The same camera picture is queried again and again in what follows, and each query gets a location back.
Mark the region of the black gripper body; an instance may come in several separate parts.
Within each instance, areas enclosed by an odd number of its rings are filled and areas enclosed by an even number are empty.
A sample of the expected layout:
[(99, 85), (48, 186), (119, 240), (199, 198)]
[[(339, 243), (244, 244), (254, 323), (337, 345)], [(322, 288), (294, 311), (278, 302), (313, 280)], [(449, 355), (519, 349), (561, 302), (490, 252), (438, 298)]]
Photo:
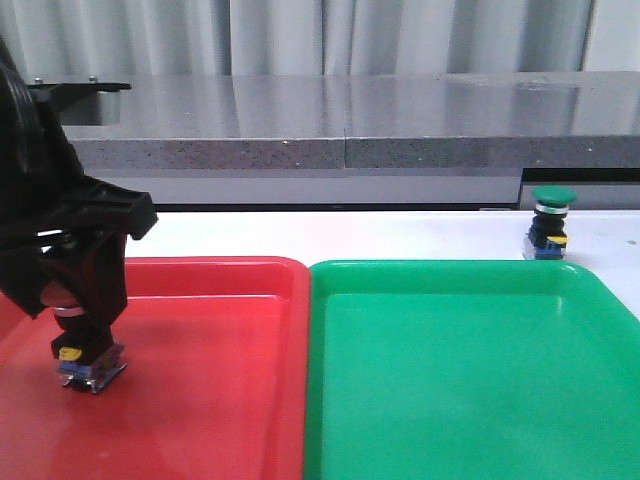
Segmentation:
[(12, 65), (1, 66), (1, 290), (28, 315), (49, 277), (42, 254), (76, 252), (78, 297), (83, 263), (105, 232), (143, 238), (157, 215), (147, 192), (84, 173), (44, 91), (32, 91)]

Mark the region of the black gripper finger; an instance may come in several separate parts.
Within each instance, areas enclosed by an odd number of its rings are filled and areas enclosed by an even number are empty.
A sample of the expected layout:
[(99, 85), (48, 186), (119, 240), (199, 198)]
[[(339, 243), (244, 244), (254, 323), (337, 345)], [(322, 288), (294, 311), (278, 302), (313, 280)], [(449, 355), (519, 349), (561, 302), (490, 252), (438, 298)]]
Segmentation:
[(76, 285), (78, 259), (76, 252), (54, 252), (40, 256), (39, 265), (49, 277), (40, 293), (39, 300), (43, 305), (55, 308), (81, 306)]
[(104, 327), (110, 327), (127, 306), (126, 242), (125, 234), (105, 232), (84, 258), (82, 305), (89, 318)]

